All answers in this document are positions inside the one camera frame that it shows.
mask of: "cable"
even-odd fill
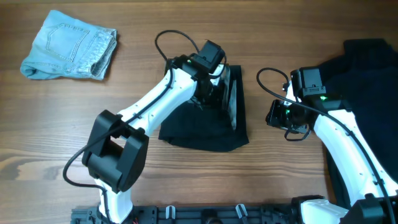
[[[388,210],[388,213],[389,213],[389,217],[390,217],[391,223],[392,223],[392,224],[396,224],[396,219],[395,219],[395,216],[394,216],[394,211],[393,211],[393,209],[392,209],[391,201],[390,201],[390,198],[389,198],[389,196],[388,196],[387,190],[386,190],[386,188],[384,187],[383,180],[380,178],[379,172],[378,172],[377,169],[375,168],[375,166],[374,166],[374,164],[373,164],[371,158],[369,157],[368,152],[366,152],[365,148],[363,147],[363,145],[361,144],[361,142],[358,140],[358,138],[355,136],[354,132],[352,132],[349,128],[347,128],[341,121],[339,121],[338,119],[334,118],[333,116],[331,116],[331,115],[329,115],[329,114],[327,114],[327,113],[324,113],[324,112],[322,112],[322,111],[320,111],[320,110],[317,110],[317,109],[315,109],[315,108],[312,108],[312,107],[310,107],[310,106],[303,105],[303,104],[298,103],[298,102],[296,102],[296,101],[290,100],[290,99],[288,99],[288,98],[286,98],[286,97],[283,97],[283,96],[280,96],[280,95],[274,93],[273,91],[270,91],[267,87],[265,87],[265,86],[261,83],[260,78],[259,78],[259,77],[260,77],[260,73],[263,72],[263,71],[265,71],[265,70],[272,70],[272,71],[275,71],[275,72],[279,72],[280,74],[282,74],[282,75],[287,79],[287,82],[289,82],[289,79],[287,78],[287,75],[286,75],[284,72],[282,72],[282,71],[280,71],[280,70],[278,70],[278,69],[275,69],[275,68],[262,68],[262,69],[260,69],[260,70],[258,71],[256,79],[257,79],[258,84],[261,86],[261,88],[262,88],[263,90],[265,90],[266,92],[268,92],[269,94],[271,94],[272,96],[274,96],[274,97],[276,97],[276,98],[279,98],[279,99],[284,100],[284,101],[288,101],[289,103],[292,103],[292,104],[301,106],[301,107],[303,107],[303,108],[305,108],[305,109],[308,109],[308,110],[314,111],[314,112],[316,112],[316,113],[318,113],[318,114],[320,114],[320,115],[326,116],[327,118],[331,119],[332,121],[334,121],[335,123],[337,123],[338,125],[340,125],[340,126],[348,133],[348,135],[351,136],[351,137],[353,138],[354,142],[355,142],[355,143],[359,146],[359,148],[361,149],[361,151],[362,151],[364,157],[366,158],[366,160],[367,160],[367,162],[368,162],[368,164],[369,164],[369,166],[370,166],[370,168],[371,168],[371,170],[372,170],[372,172],[373,172],[373,174],[374,174],[374,176],[375,176],[375,178],[376,178],[376,180],[377,180],[378,185],[380,186],[381,192],[382,192],[382,194],[383,194],[383,196],[384,196],[384,199],[386,200],[386,203],[387,203],[387,210]]]
[[[191,43],[193,44],[193,46],[195,47],[195,49],[197,50],[197,52],[199,52],[199,48],[197,47],[196,43],[187,35],[184,34],[181,31],[178,30],[164,30],[162,32],[160,32],[156,38],[155,38],[155,46],[156,49],[159,51],[159,53],[161,54],[161,56],[164,58],[164,60],[166,61],[166,63],[169,63],[170,61],[167,60],[167,57],[164,55],[163,51],[159,48],[158,44],[157,44],[157,39],[164,33],[167,32],[175,32],[178,34],[182,34],[183,36],[185,36],[188,40],[191,41]],[[81,183],[77,183],[74,182],[72,180],[69,179],[69,177],[67,176],[67,172],[68,169],[70,167],[70,165],[72,164],[72,162],[79,157],[82,153],[84,153],[87,149],[91,148],[92,146],[94,146],[96,143],[98,143],[99,141],[101,141],[104,138],[107,138],[109,136],[111,136],[112,134],[122,130],[125,126],[129,125],[129,123],[131,123],[132,121],[134,121],[135,119],[139,118],[141,116],[142,113],[144,113],[146,110],[148,110],[153,104],[155,104],[159,99],[161,99],[167,92],[168,89],[171,88],[171,85],[173,83],[173,69],[172,69],[172,65],[173,62],[170,62],[170,64],[168,65],[169,70],[170,70],[170,80],[166,86],[166,88],[163,90],[162,93],[160,93],[159,96],[157,96],[154,100],[152,100],[147,106],[145,106],[143,109],[141,109],[138,113],[136,113],[132,118],[128,119],[127,121],[123,122],[122,125],[118,126],[117,128],[114,128],[110,131],[108,131],[107,133],[102,134],[99,138],[95,139],[93,142],[91,142],[90,144],[87,144],[86,146],[84,146],[83,148],[81,148],[79,151],[77,151],[69,160],[68,162],[65,164],[65,167],[63,168],[63,172],[62,172],[62,176],[63,179],[68,182],[70,185],[73,185],[75,187],[88,187],[88,188],[97,188],[100,189],[103,193],[103,197],[104,197],[104,208],[105,208],[105,214],[106,214],[106,219],[108,221],[109,224],[112,224],[113,222],[111,221],[110,218],[110,214],[109,214],[109,208],[108,208],[108,197],[106,195],[106,189],[102,186],[96,185],[96,184],[81,184]]]
[[[226,55],[224,54],[224,66],[223,66],[223,69],[221,70],[220,74],[218,74],[218,75],[209,75],[210,79],[219,78],[223,74],[225,66],[226,66]]]

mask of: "wooden surface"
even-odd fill
[[[103,82],[34,81],[20,74],[51,9],[118,30],[118,49]],[[132,188],[134,203],[231,205],[307,194],[333,200],[320,140],[312,135],[287,142],[283,131],[268,127],[264,119],[274,98],[255,75],[262,67],[289,73],[316,65],[341,54],[346,39],[383,37],[397,47],[397,9],[394,1],[0,5],[0,223],[68,223],[71,209],[99,202],[97,190],[64,182],[62,168],[85,145],[98,113],[128,107],[162,79],[154,38],[164,29],[182,30],[200,47],[210,39],[224,48],[230,64],[243,66],[250,144],[223,154],[196,151],[159,141],[156,131]],[[169,57],[193,52],[178,35],[165,35],[160,45]],[[282,93],[280,75],[264,76],[269,88]],[[69,175],[93,183],[80,160]]]

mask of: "folded black garment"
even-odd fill
[[[230,82],[236,80],[236,128],[232,127],[225,110],[200,108],[193,103],[183,103],[162,123],[159,139],[174,146],[215,152],[228,152],[249,143],[246,132],[246,115],[242,71],[239,65],[230,66]]]
[[[319,65],[328,93],[345,96],[372,152],[398,181],[398,53],[383,39],[346,40],[345,54]],[[350,208],[345,184],[330,154],[328,169],[338,205]]]

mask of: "denim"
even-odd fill
[[[27,78],[102,80],[116,47],[116,30],[51,10],[21,65]]]

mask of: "jeans pocket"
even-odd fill
[[[89,33],[79,27],[68,24],[60,24],[47,37],[46,50],[58,57],[72,62],[81,41]]]

